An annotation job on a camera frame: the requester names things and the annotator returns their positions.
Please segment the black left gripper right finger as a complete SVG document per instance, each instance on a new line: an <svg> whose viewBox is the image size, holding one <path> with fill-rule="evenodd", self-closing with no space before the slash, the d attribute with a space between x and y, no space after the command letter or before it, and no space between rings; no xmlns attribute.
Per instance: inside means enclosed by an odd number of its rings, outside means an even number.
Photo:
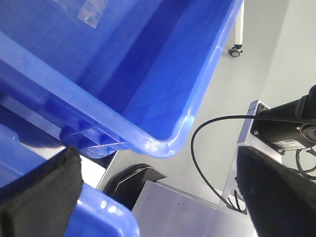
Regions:
<svg viewBox="0 0 316 237"><path fill-rule="evenodd" d="M260 237L314 237L316 184L263 152L237 150L237 185Z"/></svg>

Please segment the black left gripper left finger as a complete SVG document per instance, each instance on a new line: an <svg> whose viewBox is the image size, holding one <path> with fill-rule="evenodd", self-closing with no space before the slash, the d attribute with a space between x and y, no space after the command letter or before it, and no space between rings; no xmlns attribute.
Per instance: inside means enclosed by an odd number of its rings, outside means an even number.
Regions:
<svg viewBox="0 0 316 237"><path fill-rule="evenodd" d="M0 189L0 235L62 237L82 186L79 153L64 149Z"/></svg>

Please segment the robot base column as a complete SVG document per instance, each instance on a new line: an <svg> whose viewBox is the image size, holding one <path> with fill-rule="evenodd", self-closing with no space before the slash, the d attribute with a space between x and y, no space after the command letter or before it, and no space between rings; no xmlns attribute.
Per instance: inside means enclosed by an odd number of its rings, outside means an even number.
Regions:
<svg viewBox="0 0 316 237"><path fill-rule="evenodd" d="M232 120L198 138L185 153L159 159L117 153L100 187L132 209L143 237L258 236L237 185L237 150L251 146L282 164L286 151L316 144L316 106L306 97L268 108L250 104L237 141Z"/></svg>

